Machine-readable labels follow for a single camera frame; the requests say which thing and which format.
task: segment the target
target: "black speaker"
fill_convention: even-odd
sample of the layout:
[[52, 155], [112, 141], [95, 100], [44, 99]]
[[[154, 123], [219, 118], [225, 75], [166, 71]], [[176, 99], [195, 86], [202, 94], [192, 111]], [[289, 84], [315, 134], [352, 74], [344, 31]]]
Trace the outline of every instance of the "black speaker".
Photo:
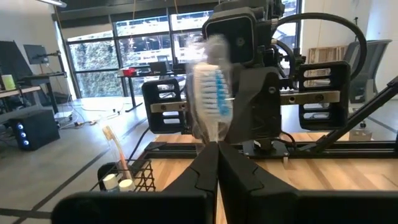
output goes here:
[[18, 146], [24, 151], [38, 150], [60, 139], [52, 110], [37, 110], [9, 120]]

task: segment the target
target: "gray chair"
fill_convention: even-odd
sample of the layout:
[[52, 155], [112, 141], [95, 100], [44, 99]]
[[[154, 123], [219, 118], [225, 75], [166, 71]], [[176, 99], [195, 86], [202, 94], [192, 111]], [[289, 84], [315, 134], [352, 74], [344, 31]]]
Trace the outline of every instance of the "gray chair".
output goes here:
[[[349, 100], [351, 103], [364, 103], [369, 101], [377, 93], [375, 78], [377, 69], [392, 40], [369, 40], [367, 41], [368, 54], [365, 65], [359, 75], [351, 81]], [[344, 60], [351, 65], [351, 71], [355, 70], [359, 61], [359, 42], [348, 45]]]

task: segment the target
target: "red object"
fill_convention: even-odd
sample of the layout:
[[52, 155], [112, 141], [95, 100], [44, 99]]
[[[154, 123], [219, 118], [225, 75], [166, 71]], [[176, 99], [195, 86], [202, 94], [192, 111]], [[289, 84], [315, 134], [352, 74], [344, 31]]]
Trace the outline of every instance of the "red object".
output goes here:
[[137, 74], [135, 68], [124, 68], [122, 71], [124, 76], [134, 76]]

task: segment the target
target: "screw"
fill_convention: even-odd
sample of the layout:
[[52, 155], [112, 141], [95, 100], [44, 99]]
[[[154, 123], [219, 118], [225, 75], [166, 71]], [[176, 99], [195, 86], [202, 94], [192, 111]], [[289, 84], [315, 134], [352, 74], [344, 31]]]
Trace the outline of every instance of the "screw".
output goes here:
[[315, 96], [315, 99], [316, 99], [317, 101], [322, 101], [322, 100], [323, 100], [323, 95], [318, 94], [318, 95]]
[[268, 92], [269, 92], [270, 94], [274, 94], [274, 93], [276, 92], [275, 87], [273, 87], [273, 86], [269, 87], [269, 88], [268, 88]]

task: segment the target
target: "window frame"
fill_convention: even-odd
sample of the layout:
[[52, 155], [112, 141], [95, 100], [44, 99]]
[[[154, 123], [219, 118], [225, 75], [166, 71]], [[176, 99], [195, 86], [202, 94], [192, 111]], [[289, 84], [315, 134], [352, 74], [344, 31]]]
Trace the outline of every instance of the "window frame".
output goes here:
[[[302, 0], [297, 0], [297, 7], [296, 7], [296, 11], [295, 13], [298, 14], [302, 11]], [[118, 27], [116, 25], [117, 22], [122, 22], [122, 21], [114, 21], [111, 22], [111, 27], [112, 27], [112, 33], [113, 36], [112, 37], [103, 37], [103, 38], [97, 38], [97, 39], [87, 39], [87, 40], [76, 40], [76, 41], [68, 41], [68, 40], [64, 40], [65, 42], [65, 46], [66, 46], [66, 51], [67, 54], [70, 57], [70, 66], [71, 66], [71, 74], [73, 76], [73, 78], [77, 81], [77, 73], [94, 73], [94, 72], [113, 72], [113, 71], [118, 71], [121, 68], [123, 68], [123, 61], [122, 61], [122, 53], [121, 53], [121, 48], [120, 48], [120, 44], [119, 44], [119, 40], [121, 39], [130, 39], [130, 38], [137, 38], [137, 37], [150, 37], [150, 36], [156, 36], [156, 35], [169, 35], [170, 36], [170, 48], [171, 48], [171, 53], [172, 53], [172, 59], [169, 60], [169, 62], [173, 64], [178, 63], [175, 60], [175, 46], [174, 46], [174, 35], [176, 34], [186, 34], [189, 32], [201, 32], [202, 28], [193, 28], [193, 29], [182, 29], [182, 30], [172, 30], [172, 18], [171, 18], [171, 13], [169, 12], [169, 9], [166, 8], [166, 16], [168, 19], [168, 31], [162, 31], [162, 32], [150, 32], [150, 33], [145, 33], [145, 34], [133, 34], [133, 35], [122, 35], [122, 36], [118, 36]], [[300, 33], [301, 33], [301, 22], [297, 22], [296, 23], [296, 29], [295, 29], [295, 46], [300, 46]], [[105, 69], [98, 69], [98, 70], [84, 70], [84, 71], [78, 71], [75, 69], [74, 67], [74, 63], [73, 63], [73, 59], [72, 59], [72, 55], [70, 52], [70, 45], [71, 44], [84, 44], [84, 43], [90, 43], [90, 42], [102, 42], [102, 41], [110, 41], [113, 40], [114, 41], [114, 46], [116, 48], [116, 56], [117, 56], [117, 61], [118, 61], [118, 68], [105, 68]], [[137, 66], [136, 68], [140, 69], [140, 68], [149, 68], [149, 65], [145, 65], [145, 66]], [[78, 82], [76, 82], [77, 88], [75, 89], [76, 91], [76, 95], [77, 96], [81, 96], [81, 88], [78, 84]]]

